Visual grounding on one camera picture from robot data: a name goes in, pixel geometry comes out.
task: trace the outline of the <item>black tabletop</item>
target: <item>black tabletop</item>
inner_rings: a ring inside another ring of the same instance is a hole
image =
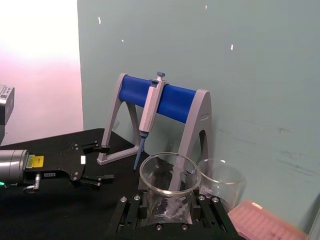
[[[102,128],[6,145],[0,150],[27,149],[30,152],[62,151],[71,144],[101,142]],[[115,133],[111,134],[110,152],[133,145]],[[137,192],[139,171],[133,173],[136,156],[105,165],[97,163],[98,153],[86,156],[86,175],[114,174],[112,184],[99,191],[72,188],[68,179],[46,179],[40,191],[24,194],[22,187],[0,187],[0,240],[80,239],[102,240],[110,218],[121,196]]]

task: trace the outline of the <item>blue pipette holder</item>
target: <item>blue pipette holder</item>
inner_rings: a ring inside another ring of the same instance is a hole
[[[116,116],[121,104],[125,102],[132,122],[134,147],[111,154],[101,152],[97,158],[100,165],[137,154],[141,137],[136,105],[142,108],[145,106],[150,85],[151,81],[149,80],[129,76],[125,73],[119,75],[112,99],[113,107],[104,129],[101,146],[109,145]],[[199,136],[202,159],[213,157],[212,112],[209,91],[202,89],[195,91],[167,84],[163,89],[157,113],[185,124],[178,150],[180,155],[190,158],[193,146]]]

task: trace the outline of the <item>robotic arm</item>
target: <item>robotic arm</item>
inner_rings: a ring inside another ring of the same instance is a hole
[[[78,146],[59,152],[28,152],[28,150],[0,150],[0,184],[24,186],[25,193],[39,190],[44,179],[66,177],[75,186],[99,189],[102,183],[111,183],[113,175],[85,175],[88,150],[95,150],[92,144]]]

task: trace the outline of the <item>black metal bracket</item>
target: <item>black metal bracket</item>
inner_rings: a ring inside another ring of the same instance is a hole
[[[123,196],[116,206],[107,228],[108,240],[244,240],[218,197],[206,198],[195,190],[191,200],[191,219],[188,223],[157,223],[143,225],[147,218],[147,195],[142,192],[131,198]]]
[[[98,141],[94,141],[93,143],[82,145],[81,148],[85,154],[89,154],[89,153],[107,154],[110,151],[109,145],[99,145]]]
[[[91,143],[84,148],[73,143],[67,150],[58,152],[30,152],[31,155],[43,156],[42,167],[26,168],[24,170],[24,185],[33,183],[35,176],[40,174],[41,180],[67,177],[74,187],[90,187],[100,189],[101,184],[113,182],[114,175],[85,175],[86,153],[94,150]]]

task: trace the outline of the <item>glass beaker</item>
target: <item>glass beaker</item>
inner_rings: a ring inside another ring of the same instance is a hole
[[[228,213],[246,188],[245,176],[225,160],[205,159],[198,163],[198,167],[202,174],[200,194],[208,198],[219,197]]]
[[[146,225],[190,222],[191,195],[201,182],[191,159],[173,152],[149,156],[140,177],[148,187]]]

